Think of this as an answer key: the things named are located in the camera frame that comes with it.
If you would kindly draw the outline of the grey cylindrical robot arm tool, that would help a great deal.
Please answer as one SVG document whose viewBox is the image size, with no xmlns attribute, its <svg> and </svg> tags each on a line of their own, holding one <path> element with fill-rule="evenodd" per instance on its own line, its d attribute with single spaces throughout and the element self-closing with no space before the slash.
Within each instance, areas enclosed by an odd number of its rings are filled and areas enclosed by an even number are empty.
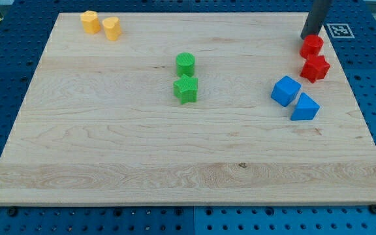
<svg viewBox="0 0 376 235">
<path fill-rule="evenodd" d="M 308 35 L 319 34 L 331 4 L 332 0 L 314 0 L 300 34 L 302 40 Z"/>
</svg>

